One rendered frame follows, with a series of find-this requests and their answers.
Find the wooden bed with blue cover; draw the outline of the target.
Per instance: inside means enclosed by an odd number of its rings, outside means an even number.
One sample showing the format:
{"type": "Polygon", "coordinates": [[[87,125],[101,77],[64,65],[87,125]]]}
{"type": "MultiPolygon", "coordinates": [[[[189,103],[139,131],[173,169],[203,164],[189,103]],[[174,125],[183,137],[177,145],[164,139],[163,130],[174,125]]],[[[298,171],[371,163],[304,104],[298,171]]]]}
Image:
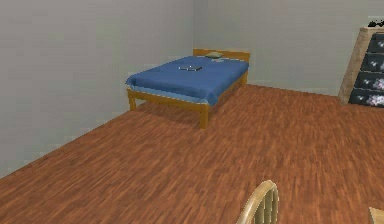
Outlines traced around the wooden bed with blue cover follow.
{"type": "Polygon", "coordinates": [[[131,75],[127,81],[130,110],[136,100],[175,106],[198,112],[200,128],[208,126],[209,110],[236,85],[247,83],[250,53],[213,49],[194,49],[186,56],[131,75]],[[220,52],[219,59],[205,57],[220,52]],[[199,71],[179,70],[180,66],[202,66],[199,71]]]}

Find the beige chest with black drawers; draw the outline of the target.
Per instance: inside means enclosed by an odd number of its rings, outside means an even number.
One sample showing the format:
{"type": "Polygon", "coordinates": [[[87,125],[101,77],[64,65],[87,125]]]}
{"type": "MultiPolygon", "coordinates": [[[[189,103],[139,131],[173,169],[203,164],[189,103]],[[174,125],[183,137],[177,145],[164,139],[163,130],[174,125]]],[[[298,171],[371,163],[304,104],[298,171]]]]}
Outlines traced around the beige chest with black drawers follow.
{"type": "Polygon", "coordinates": [[[360,29],[338,97],[342,105],[384,108],[384,28],[360,29]]]}

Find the pale wooden table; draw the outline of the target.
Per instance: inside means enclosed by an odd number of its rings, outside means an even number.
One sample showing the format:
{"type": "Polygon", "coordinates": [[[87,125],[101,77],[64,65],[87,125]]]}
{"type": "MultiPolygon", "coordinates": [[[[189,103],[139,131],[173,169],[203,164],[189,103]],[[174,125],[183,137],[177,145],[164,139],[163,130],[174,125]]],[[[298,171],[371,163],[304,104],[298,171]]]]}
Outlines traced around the pale wooden table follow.
{"type": "Polygon", "coordinates": [[[384,224],[384,211],[370,207],[369,208],[370,224],[384,224]]]}

